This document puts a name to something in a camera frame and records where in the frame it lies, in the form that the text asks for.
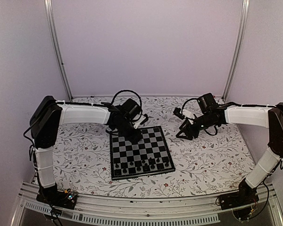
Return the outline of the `black and grey chessboard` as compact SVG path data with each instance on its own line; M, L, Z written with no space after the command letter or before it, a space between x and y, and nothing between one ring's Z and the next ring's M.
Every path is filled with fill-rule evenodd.
M142 139L137 144L132 144L123 136L110 135L110 169L111 179L121 180L130 179L140 176L165 174L175 171L175 165L173 163L167 142L161 126L153 126L141 129ZM143 172L143 166L149 165L148 159L153 158L155 169L150 168L150 172ZM161 163L156 163L157 158L161 158ZM163 163L163 158L169 158L169 167L166 168ZM130 166L130 161L134 161L134 165ZM121 176L115 176L114 170L121 169L121 163L127 163L127 173ZM120 167L115 168L115 164L119 163ZM141 166L141 172L138 172L136 168Z

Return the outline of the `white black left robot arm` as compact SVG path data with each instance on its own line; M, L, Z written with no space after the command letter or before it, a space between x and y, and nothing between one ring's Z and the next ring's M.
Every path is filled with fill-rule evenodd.
M31 155L39 185L44 188L42 196L50 204L57 204L61 195L53 187L56 185L53 175L53 147L56 143L58 128L71 123L96 123L107 125L111 130L125 137L131 143L141 139L139 126L149 119L142 112L142 104L131 98L123 104L112 103L73 103L58 101L46 96L30 119L28 131L32 142Z

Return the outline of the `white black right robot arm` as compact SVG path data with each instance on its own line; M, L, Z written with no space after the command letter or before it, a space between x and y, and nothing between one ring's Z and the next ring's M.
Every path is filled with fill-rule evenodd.
M238 128L252 128L266 135L266 149L260 151L253 170L239 184L234 201L245 205L253 192L267 177L272 175L283 160L283 102L275 105L219 104L211 93L186 100L173 114L183 120L177 138L193 140L201 131L222 125L237 125Z

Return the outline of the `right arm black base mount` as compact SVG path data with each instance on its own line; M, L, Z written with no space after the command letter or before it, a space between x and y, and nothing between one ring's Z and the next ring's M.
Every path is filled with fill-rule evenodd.
M245 181L240 182L238 191L218 196L217 200L221 206L221 210L232 209L244 205L254 204L254 207L248 206L246 208L233 211L233 215L237 220L245 221L251 219L259 201L257 190L251 188Z

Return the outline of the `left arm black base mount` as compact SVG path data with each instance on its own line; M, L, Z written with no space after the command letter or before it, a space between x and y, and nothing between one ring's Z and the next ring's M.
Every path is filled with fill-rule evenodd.
M39 186L39 192L36 200L47 203L50 206L62 207L66 209L75 209L77 202L77 191L72 191L70 188L64 191L59 191L57 184L44 188Z

